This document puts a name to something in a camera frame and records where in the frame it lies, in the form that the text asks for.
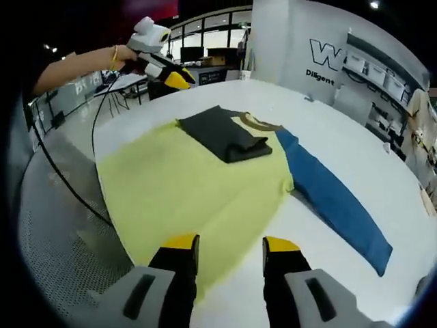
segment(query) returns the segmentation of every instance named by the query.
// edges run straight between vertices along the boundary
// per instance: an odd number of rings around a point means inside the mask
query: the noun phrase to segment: hand
[[[127,60],[133,60],[133,61],[137,60],[137,54],[134,51],[130,50],[127,46],[122,44],[117,47],[118,47],[117,57],[115,58],[115,63],[112,66],[113,70],[121,70],[123,66],[126,64]],[[111,68],[115,47],[114,46],[111,47],[110,50],[111,50],[110,51],[111,58],[109,59],[109,69]]]

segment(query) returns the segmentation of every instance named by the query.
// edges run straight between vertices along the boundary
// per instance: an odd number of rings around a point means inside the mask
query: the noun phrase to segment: window
[[[195,22],[188,23],[185,25],[185,35],[192,33],[194,31],[200,31],[202,29],[202,21],[196,20]]]
[[[184,39],[184,46],[200,46],[200,39],[200,33],[194,33],[190,36],[186,36]]]
[[[182,48],[182,39],[177,39],[170,42],[170,53],[175,61],[180,60],[180,49]]]
[[[181,36],[182,36],[182,28],[181,27],[178,27],[177,29],[172,30],[170,33],[171,39],[179,38]]]
[[[212,31],[203,35],[203,46],[205,56],[208,55],[208,48],[226,48],[227,31]]]
[[[232,29],[231,30],[231,48],[237,48],[238,43],[243,40],[245,29]]]
[[[246,10],[244,12],[232,13],[232,24],[250,23],[252,21],[252,11]]]
[[[229,14],[223,14],[205,18],[205,28],[223,26],[229,24]]]

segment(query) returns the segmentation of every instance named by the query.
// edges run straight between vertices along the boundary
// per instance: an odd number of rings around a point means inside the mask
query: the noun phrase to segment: white box
[[[249,80],[251,78],[251,73],[250,70],[242,70],[240,72],[240,80]]]
[[[365,60],[364,58],[361,58],[358,55],[355,55],[354,53],[349,52],[348,56],[346,57],[346,66],[362,73],[364,69]]]
[[[401,100],[402,94],[405,90],[404,85],[391,75],[387,75],[385,88],[396,100]]]
[[[379,85],[383,85],[386,73],[381,67],[378,67],[377,65],[375,65],[373,63],[369,63],[369,70],[368,70],[367,76],[373,82],[375,82]]]

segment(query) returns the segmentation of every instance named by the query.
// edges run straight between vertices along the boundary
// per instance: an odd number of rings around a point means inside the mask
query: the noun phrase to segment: yellow t-shirt
[[[272,154],[226,164],[173,122],[98,163],[107,208],[135,265],[148,265],[171,236],[200,235],[197,300],[261,240],[293,187],[274,132],[233,120],[268,137]]]

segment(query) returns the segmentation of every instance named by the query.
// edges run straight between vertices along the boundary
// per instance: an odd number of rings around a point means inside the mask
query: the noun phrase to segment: gold bracelet
[[[117,54],[118,54],[118,45],[115,46],[114,56],[112,57],[111,68],[109,68],[109,70],[114,70],[115,62],[117,61]]]

